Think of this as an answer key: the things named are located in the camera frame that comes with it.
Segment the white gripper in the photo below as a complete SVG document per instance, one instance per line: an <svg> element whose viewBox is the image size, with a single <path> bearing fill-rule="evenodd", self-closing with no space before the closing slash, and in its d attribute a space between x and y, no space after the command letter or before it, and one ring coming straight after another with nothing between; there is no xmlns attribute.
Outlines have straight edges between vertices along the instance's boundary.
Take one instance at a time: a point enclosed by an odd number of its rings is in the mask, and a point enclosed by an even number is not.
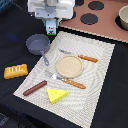
<svg viewBox="0 0 128 128"><path fill-rule="evenodd" d="M28 0L28 11L36 18L71 19L74 12L75 0Z"/></svg>

